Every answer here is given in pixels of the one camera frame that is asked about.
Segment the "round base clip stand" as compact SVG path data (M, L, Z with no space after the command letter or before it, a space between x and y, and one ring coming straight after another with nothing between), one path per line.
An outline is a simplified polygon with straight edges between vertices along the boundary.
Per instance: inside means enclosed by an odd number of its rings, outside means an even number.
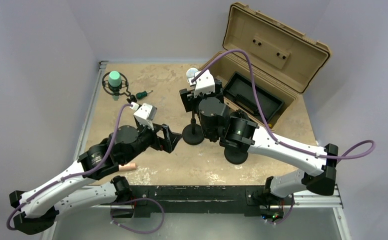
M182 131L182 138L188 145L198 145L204 140L201 126L196 123L195 112L192 111L190 124Z

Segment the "white microphone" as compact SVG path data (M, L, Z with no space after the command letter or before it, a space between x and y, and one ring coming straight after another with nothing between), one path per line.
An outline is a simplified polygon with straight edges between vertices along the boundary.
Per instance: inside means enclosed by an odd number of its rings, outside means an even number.
M196 85L196 82L197 82L197 75L200 73L200 71L195 68L195 67L191 67L189 68L187 71L186 71L186 79L187 79L187 82L189 83L189 85L191 87L195 86Z

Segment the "pink microphone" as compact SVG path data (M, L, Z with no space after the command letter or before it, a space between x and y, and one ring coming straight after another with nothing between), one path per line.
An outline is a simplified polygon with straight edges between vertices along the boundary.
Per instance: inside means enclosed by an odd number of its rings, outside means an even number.
M119 165L120 172L134 171L136 169L137 169L136 163L128 163L128 164L124 164L124 165Z

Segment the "round base shock mount stand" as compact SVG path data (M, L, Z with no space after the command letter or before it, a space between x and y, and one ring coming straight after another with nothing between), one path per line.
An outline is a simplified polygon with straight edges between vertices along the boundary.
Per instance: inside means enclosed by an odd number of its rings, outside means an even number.
M236 111L231 112L230 116L231 117L238 117L238 118L242 118L242 119L246 119L246 120L250 119L248 117L248 115L241 109L238 109ZM224 150L224 156L225 156L226 160L228 162L230 162L231 164L240 165L247 160L248 153L247 152L240 152L238 150L226 147Z

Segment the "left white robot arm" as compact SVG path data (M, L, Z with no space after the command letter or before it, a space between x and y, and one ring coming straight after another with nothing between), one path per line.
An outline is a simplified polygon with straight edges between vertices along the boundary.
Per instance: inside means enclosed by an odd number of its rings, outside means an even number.
M173 152L181 138L180 133L172 132L166 124L153 124L152 128L139 123L115 127L109 137L90 147L53 179L30 191L10 193L14 210L6 227L34 235L71 211L99 204L126 204L135 197L124 176L116 176L86 193L80 189L118 172L120 165L129 163L148 148Z

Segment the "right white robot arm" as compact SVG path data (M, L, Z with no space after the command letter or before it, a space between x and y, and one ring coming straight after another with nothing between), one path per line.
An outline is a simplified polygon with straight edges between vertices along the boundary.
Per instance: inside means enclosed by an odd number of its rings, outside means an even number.
M250 121L245 112L231 112L223 103L221 88L221 82L216 80L211 93L195 94L195 90L186 88L179 91L186 112L192 113L191 123L182 133L187 144L198 145L205 139L219 143L225 149L226 160L234 165L244 163L249 154L256 154L297 167L283 176L267 178L259 198L270 204L305 190L322 196L333 195L336 184L333 157L338 154L337 146L318 147L288 140L297 148L309 149L311 155L283 146L281 141L271 138L271 132L265 127Z

